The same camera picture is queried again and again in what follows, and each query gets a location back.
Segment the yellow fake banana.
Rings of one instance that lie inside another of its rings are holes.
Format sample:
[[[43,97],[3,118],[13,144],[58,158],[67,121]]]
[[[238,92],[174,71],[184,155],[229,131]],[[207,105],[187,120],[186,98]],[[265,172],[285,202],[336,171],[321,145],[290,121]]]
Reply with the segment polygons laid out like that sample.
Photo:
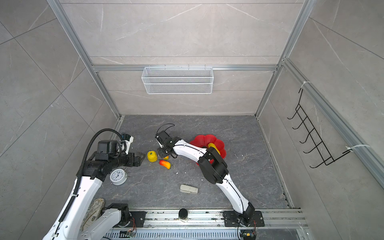
[[[221,152],[218,150],[217,146],[214,143],[209,143],[208,148],[213,148],[217,151],[219,155],[221,154]]]

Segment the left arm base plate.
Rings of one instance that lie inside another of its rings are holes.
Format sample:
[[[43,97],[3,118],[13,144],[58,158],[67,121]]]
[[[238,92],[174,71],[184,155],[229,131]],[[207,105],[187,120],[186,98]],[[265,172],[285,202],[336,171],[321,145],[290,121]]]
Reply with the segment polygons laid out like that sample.
[[[138,211],[138,212],[130,212],[130,216],[125,217],[122,223],[119,223],[118,226],[120,228],[143,228],[147,212]]]

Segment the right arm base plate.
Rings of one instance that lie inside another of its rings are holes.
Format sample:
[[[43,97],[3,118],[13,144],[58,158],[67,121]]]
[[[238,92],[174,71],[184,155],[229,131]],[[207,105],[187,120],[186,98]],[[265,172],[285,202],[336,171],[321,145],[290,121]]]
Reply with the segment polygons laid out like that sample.
[[[254,211],[251,217],[244,217],[235,211],[223,211],[226,227],[264,227],[264,217],[261,211]]]

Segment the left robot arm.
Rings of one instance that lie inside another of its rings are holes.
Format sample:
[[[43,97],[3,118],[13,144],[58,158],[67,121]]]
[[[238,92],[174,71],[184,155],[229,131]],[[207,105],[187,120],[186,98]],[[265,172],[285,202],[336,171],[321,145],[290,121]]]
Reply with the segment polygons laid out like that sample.
[[[111,204],[86,230],[82,224],[92,200],[107,176],[120,167],[139,167],[144,154],[130,152],[133,137],[113,129],[95,133],[83,155],[72,194],[45,240],[100,240],[113,227],[135,226],[128,204]]]

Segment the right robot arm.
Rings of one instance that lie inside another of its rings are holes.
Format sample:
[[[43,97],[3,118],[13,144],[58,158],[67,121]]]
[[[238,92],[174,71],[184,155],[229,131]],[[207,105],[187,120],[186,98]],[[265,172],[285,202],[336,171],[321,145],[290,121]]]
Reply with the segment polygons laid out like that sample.
[[[228,165],[216,149],[196,147],[181,138],[170,137],[165,131],[156,134],[156,140],[160,145],[160,157],[183,156],[196,162],[205,179],[218,186],[228,198],[240,225],[248,227],[251,224],[255,208],[236,187],[229,174]]]

